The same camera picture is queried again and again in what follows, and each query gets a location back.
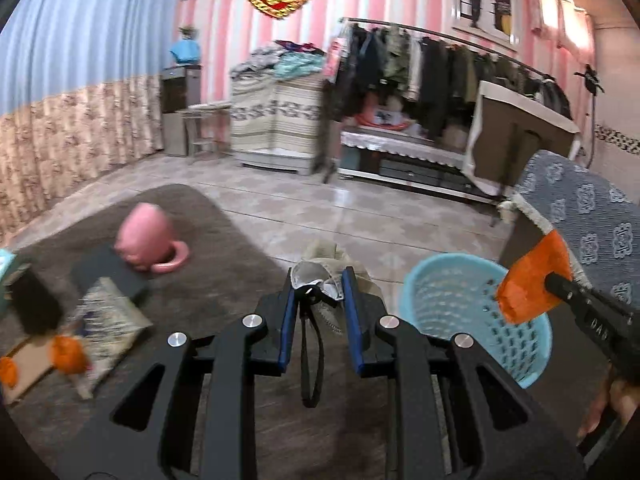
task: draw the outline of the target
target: patterned cloth cover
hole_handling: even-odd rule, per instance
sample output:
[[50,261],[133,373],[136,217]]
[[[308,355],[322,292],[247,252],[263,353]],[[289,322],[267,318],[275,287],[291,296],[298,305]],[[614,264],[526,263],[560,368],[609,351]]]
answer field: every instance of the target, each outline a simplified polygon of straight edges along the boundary
[[591,286],[640,308],[640,208],[604,178],[542,150],[513,201],[545,233],[557,229]]
[[323,83],[321,74],[278,82],[273,70],[236,78],[232,84],[232,148],[315,154]]

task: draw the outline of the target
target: blue curtain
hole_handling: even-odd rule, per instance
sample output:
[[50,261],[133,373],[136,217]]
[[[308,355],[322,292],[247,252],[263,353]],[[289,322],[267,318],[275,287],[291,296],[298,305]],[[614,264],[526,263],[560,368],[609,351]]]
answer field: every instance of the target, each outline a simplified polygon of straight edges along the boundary
[[171,65],[177,0],[20,0],[0,32],[0,116]]

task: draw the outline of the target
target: metal screw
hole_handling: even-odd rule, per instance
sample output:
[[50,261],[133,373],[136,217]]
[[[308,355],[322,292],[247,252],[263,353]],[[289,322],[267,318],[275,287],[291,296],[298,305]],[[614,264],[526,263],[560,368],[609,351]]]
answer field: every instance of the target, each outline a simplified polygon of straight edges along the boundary
[[255,328],[262,324],[262,317],[258,314],[249,314],[242,318],[242,324],[247,328]]
[[169,346],[178,347],[184,345],[187,342],[187,336],[182,332],[174,332],[167,338],[166,341],[169,343]]
[[383,316],[380,318],[380,325],[384,328],[398,328],[400,320],[396,316]]
[[453,342],[460,348],[471,348],[474,344],[474,339],[469,334],[458,334],[453,339]]

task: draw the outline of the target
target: blue laundry basket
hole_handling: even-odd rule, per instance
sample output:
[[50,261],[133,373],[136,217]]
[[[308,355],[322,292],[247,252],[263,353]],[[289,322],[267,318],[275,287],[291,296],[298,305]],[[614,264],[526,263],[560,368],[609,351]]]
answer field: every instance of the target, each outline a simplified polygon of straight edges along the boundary
[[544,371],[551,354],[546,314],[520,325],[505,321],[495,291],[504,267],[469,254],[440,254],[406,276],[400,317],[421,333],[449,340],[471,334],[523,388]]

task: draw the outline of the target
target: black strap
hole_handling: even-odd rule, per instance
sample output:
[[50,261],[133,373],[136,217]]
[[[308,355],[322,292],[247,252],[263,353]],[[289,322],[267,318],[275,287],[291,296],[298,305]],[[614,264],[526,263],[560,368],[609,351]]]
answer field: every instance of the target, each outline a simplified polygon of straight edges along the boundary
[[[309,357],[306,353],[306,320],[311,322],[311,326],[316,332],[318,338],[318,372],[316,373],[316,383],[314,384],[313,393],[310,392],[309,378]],[[302,301],[300,303],[300,321],[302,323],[302,349],[300,350],[300,372],[302,378],[300,380],[300,392],[302,394],[302,404],[306,408],[314,408],[320,401],[322,392],[322,378],[324,377],[324,346],[322,345],[322,336],[320,329],[316,323],[316,318],[308,303]]]

